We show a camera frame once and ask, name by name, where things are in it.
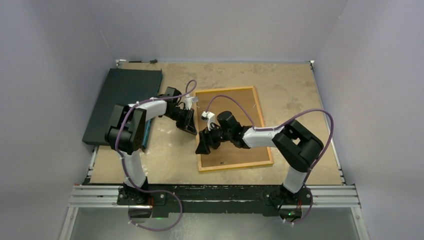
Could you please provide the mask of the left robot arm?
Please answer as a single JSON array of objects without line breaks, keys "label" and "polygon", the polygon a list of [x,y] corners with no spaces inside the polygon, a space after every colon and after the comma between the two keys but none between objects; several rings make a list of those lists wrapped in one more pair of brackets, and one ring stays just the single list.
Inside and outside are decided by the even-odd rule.
[{"label": "left robot arm", "polygon": [[179,130],[197,134],[193,104],[198,101],[190,92],[181,93],[168,87],[164,94],[134,104],[116,104],[112,111],[105,140],[118,154],[124,172],[123,186],[130,189],[129,197],[138,205],[149,199],[147,176],[140,157],[145,138],[146,122],[167,117],[175,121]]}]

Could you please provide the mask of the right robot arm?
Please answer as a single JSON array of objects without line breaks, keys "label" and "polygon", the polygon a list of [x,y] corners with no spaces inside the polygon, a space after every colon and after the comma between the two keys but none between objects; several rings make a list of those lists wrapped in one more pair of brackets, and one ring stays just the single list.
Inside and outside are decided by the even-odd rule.
[{"label": "right robot arm", "polygon": [[208,155],[224,142],[239,149],[276,148],[289,164],[280,196],[288,204],[300,198],[309,169],[324,150],[323,142],[300,122],[294,119],[283,126],[254,128],[241,125],[230,111],[204,112],[201,118],[207,127],[198,134],[197,155]]}]

